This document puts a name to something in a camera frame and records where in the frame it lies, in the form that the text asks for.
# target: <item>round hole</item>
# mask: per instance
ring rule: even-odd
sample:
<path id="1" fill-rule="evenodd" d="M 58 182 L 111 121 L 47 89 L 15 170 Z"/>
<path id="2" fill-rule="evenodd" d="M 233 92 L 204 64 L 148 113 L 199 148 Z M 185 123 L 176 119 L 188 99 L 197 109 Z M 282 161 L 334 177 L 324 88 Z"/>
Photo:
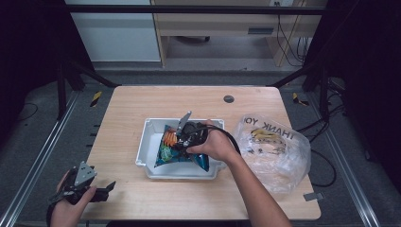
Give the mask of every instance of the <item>round hole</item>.
<path id="1" fill-rule="evenodd" d="M 234 102 L 234 97 L 233 97 L 233 96 L 225 96 L 223 99 L 224 99 L 224 101 L 227 102 L 227 103 L 232 103 L 232 102 Z"/>

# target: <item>white cabinet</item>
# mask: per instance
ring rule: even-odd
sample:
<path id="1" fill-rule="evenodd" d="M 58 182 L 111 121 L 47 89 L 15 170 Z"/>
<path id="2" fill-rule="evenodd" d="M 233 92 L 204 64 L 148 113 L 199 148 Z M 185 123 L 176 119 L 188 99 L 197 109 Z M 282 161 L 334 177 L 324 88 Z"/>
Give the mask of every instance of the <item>white cabinet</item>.
<path id="1" fill-rule="evenodd" d="M 67 5 L 149 5 L 149 0 L 65 0 Z M 153 16 L 150 13 L 72 13 L 93 62 L 158 61 Z"/>

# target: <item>black clamp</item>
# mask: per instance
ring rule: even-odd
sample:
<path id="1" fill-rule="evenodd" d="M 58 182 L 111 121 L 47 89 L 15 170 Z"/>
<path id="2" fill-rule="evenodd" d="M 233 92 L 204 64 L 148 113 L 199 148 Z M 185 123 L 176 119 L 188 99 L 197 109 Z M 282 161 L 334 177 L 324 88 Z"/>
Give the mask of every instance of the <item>black clamp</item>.
<path id="1" fill-rule="evenodd" d="M 90 188 L 97 172 L 94 171 L 94 166 L 88 166 L 84 162 L 80 163 L 79 167 L 71 168 L 67 176 L 61 183 L 58 192 L 48 199 L 49 207 L 47 209 L 46 222 L 50 226 L 51 216 L 57 202 L 66 199 L 71 204 L 77 204 L 83 194 Z M 110 183 L 106 188 L 97 188 L 95 195 L 90 202 L 106 201 L 109 198 L 109 192 L 114 189 L 115 182 Z"/>

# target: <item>clear plastic bag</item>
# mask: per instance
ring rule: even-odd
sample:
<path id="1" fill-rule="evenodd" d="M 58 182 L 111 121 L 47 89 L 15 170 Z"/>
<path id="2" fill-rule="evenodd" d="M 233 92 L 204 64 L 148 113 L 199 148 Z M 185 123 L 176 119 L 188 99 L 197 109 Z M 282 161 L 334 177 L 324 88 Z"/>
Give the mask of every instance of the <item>clear plastic bag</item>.
<path id="1" fill-rule="evenodd" d="M 291 193 L 309 172 L 307 138 L 267 116 L 245 114 L 233 137 L 245 162 L 272 194 Z"/>

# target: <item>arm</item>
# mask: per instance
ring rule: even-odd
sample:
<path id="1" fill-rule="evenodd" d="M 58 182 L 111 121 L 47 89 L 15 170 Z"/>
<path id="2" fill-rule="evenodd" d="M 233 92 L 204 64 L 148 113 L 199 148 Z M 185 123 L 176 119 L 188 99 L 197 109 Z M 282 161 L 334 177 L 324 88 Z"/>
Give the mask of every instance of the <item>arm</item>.
<path id="1" fill-rule="evenodd" d="M 230 140 L 220 131 L 209 131 L 206 142 L 189 148 L 189 153 L 205 153 L 230 168 L 253 227 L 291 226 L 286 214 L 260 183 Z"/>

